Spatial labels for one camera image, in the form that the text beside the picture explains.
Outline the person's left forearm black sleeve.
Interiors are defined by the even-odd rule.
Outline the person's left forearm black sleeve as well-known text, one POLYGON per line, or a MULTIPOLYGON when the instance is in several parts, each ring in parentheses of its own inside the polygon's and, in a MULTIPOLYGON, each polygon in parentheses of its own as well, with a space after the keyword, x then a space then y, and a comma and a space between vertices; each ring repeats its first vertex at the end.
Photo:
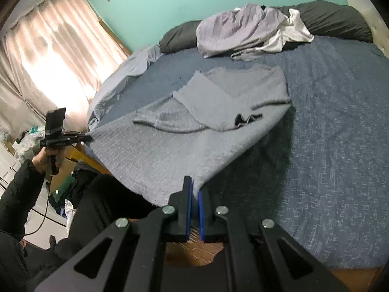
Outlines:
POLYGON ((29 211, 35 206, 44 183, 45 174, 40 173, 31 160, 26 160, 15 173, 1 196, 1 232, 17 241, 25 236, 24 225, 29 211))

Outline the person's left hand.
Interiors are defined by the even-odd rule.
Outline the person's left hand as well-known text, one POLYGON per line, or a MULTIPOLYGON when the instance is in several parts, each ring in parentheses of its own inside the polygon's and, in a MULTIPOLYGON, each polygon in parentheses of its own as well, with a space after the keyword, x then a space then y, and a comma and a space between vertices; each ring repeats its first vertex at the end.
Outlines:
POLYGON ((56 168, 58 170, 62 168, 65 159, 65 149, 52 149, 43 147, 40 152, 32 158, 33 166, 39 173, 52 174, 52 155, 55 158, 56 168))

